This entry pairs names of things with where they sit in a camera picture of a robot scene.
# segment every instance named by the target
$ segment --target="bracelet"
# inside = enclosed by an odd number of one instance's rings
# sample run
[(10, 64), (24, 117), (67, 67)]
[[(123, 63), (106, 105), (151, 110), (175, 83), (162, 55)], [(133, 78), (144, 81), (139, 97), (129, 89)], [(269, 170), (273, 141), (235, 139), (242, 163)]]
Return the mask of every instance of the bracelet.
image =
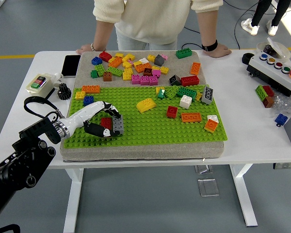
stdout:
[(91, 44), (91, 49), (93, 52), (97, 52), (97, 50), (93, 47), (93, 43)]
[(203, 46), (203, 44), (202, 44), (202, 49), (207, 51), (207, 52), (214, 51), (217, 47), (218, 47), (218, 41), (217, 40), (215, 40), (215, 43), (213, 45)]

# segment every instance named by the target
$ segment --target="jeans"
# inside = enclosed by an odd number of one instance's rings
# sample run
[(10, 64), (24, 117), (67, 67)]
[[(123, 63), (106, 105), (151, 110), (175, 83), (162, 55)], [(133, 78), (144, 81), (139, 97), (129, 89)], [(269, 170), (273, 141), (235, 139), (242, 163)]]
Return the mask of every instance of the jeans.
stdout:
[(145, 50), (146, 45), (148, 44), (149, 50), (165, 51), (165, 50), (177, 50), (177, 39), (167, 45), (156, 45), (142, 42), (139, 40), (134, 40), (129, 37), (122, 35), (117, 29), (117, 46), (119, 51), (134, 51), (134, 50)]

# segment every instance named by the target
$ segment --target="white robotic hand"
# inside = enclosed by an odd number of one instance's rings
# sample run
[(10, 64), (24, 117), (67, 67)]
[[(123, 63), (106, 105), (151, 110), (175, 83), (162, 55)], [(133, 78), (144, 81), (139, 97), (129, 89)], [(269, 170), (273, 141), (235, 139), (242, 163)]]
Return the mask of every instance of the white robotic hand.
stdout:
[(109, 113), (117, 118), (121, 117), (118, 110), (112, 104), (104, 101), (97, 101), (85, 106), (68, 118), (61, 118), (60, 120), (57, 120), (53, 123), (53, 125), (61, 138), (69, 138), (73, 135), (75, 130), (80, 127), (84, 127), (86, 133), (98, 137), (120, 135), (120, 131), (111, 131), (101, 125), (89, 122), (93, 116), (97, 115), (101, 111)]

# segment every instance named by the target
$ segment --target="control box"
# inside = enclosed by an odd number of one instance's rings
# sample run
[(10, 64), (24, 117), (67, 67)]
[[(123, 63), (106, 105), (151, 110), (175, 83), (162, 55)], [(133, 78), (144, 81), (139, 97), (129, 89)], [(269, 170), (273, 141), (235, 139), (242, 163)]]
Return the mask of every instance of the control box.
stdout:
[(247, 71), (282, 94), (291, 95), (291, 66), (261, 51), (250, 59)]

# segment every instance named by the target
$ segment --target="smartphone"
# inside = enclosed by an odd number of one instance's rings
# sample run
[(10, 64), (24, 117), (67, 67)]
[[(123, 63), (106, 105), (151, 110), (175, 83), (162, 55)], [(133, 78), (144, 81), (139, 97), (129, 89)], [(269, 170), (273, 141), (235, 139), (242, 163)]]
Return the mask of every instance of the smartphone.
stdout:
[(62, 74), (64, 78), (75, 78), (81, 55), (67, 55), (64, 60)]

